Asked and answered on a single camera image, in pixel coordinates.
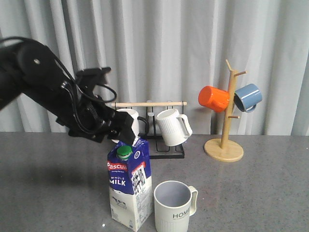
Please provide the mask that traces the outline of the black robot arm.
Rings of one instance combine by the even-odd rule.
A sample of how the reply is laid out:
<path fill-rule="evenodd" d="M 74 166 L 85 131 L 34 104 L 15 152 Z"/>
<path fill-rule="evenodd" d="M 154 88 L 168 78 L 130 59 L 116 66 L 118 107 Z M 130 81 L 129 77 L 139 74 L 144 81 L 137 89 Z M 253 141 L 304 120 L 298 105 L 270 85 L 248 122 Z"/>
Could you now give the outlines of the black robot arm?
<path fill-rule="evenodd" d="M 134 143 L 133 118 L 107 106 L 94 87 L 106 86 L 110 67 L 80 70 L 71 76 L 60 59 L 44 44 L 14 36 L 0 49 L 0 106 L 20 94 L 56 115 L 72 137 L 100 143 L 104 138 Z"/>

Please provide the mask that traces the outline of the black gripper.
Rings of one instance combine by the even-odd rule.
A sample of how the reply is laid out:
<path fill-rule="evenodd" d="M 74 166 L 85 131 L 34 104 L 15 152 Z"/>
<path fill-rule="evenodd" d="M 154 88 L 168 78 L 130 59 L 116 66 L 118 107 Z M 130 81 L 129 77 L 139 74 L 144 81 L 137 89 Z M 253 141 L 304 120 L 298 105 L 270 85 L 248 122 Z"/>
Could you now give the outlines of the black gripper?
<path fill-rule="evenodd" d="M 68 93 L 57 110 L 56 122 L 69 129 L 69 136 L 83 137 L 102 142 L 107 136 L 133 145 L 135 134 L 132 130 L 134 119 L 127 112 L 115 111 L 97 100 L 92 101 L 75 93 Z"/>

